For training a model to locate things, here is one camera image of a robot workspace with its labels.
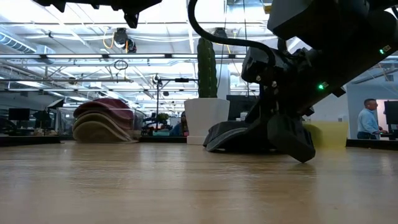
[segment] desk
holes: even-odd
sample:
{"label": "desk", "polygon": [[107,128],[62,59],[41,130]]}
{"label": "desk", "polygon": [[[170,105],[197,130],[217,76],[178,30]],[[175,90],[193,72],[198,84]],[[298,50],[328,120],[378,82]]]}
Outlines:
{"label": "desk", "polygon": [[383,223],[398,152],[217,154],[186,144],[0,148],[0,223]]}

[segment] potted plant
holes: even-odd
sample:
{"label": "potted plant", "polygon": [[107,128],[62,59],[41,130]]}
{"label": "potted plant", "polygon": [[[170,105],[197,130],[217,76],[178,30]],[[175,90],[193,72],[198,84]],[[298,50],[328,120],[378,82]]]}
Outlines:
{"label": "potted plant", "polygon": [[208,130],[215,124],[228,120],[229,101],[217,98],[217,71],[213,44],[199,39],[198,92],[199,98],[184,103],[189,129],[188,144],[202,145]]}

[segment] blue shirt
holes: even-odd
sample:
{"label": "blue shirt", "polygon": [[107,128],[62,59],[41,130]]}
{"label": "blue shirt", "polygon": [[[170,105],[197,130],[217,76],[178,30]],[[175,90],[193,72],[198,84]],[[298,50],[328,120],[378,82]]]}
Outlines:
{"label": "blue shirt", "polygon": [[373,134],[379,132],[379,125],[374,113],[369,109],[363,109],[358,116],[358,132]]}

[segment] black monitor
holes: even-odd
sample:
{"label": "black monitor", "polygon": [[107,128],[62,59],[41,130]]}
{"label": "black monitor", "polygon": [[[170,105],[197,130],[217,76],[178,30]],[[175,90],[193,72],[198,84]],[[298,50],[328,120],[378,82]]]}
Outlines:
{"label": "black monitor", "polygon": [[387,124],[398,124],[398,101],[384,102]]}
{"label": "black monitor", "polygon": [[8,120],[10,121],[28,121],[30,118],[29,108],[9,108]]}
{"label": "black monitor", "polygon": [[257,102],[256,96],[227,95],[226,99],[229,101],[229,121],[240,118],[242,112],[249,112]]}

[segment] ceiling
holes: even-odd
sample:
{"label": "ceiling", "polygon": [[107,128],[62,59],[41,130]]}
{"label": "ceiling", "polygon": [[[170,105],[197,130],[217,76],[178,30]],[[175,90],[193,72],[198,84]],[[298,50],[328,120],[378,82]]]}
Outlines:
{"label": "ceiling", "polygon": [[[267,29],[269,15],[263,10],[263,3],[270,4],[271,1],[247,0],[248,4],[245,8],[242,7],[242,1],[235,1],[237,4],[230,4],[231,2],[234,1],[198,1],[196,17],[200,25],[209,32],[216,27],[224,27],[230,38],[255,40],[277,48],[276,37]],[[106,54],[108,52],[123,54],[124,50],[115,45],[108,48],[112,43],[113,32],[119,27],[127,28],[127,33],[134,40],[139,54],[195,54],[197,52],[199,36],[187,22],[187,0],[163,0],[162,3],[142,11],[139,16],[137,29],[128,29],[123,12],[113,11],[106,6],[95,10],[88,4],[67,3],[65,12],[61,13],[53,6],[42,7],[31,0],[2,0],[0,29],[15,35],[15,38],[26,45],[44,45],[56,54]],[[287,45],[291,52],[302,47],[309,49],[309,46],[297,38],[289,40]],[[246,53],[245,47],[215,44],[214,49],[216,54]],[[0,54],[20,54],[20,52],[0,45]],[[8,60],[16,66],[30,70],[32,75],[29,77],[31,78],[51,74],[51,78],[54,79],[71,77],[97,79],[98,82],[93,84],[94,86],[111,89],[153,89],[155,86],[152,79],[155,75],[160,78],[196,78],[195,60],[161,58],[149,61],[146,59],[127,59],[126,61],[129,68],[125,70],[126,74],[122,71],[121,76],[118,77],[126,77],[133,82],[101,82],[101,80],[115,78],[114,75],[118,73],[112,66],[115,60],[69,60],[66,58],[56,60],[56,63],[51,65],[40,66],[34,60]],[[77,66],[76,63],[84,64],[84,66]],[[232,94],[246,94],[247,84],[239,77],[242,59],[226,60],[224,63],[228,64],[231,89],[235,90]],[[91,88],[91,84],[46,83],[53,88]],[[170,82],[164,88],[196,89],[197,84],[195,82]],[[258,86],[252,84],[249,88],[255,90]],[[154,94],[138,91],[121,91],[117,94],[114,97],[123,97],[131,103],[138,103],[141,108],[150,108],[155,103]],[[170,92],[169,96],[161,97],[165,105],[173,102],[176,107],[181,107],[184,99],[196,98],[197,93]]]}

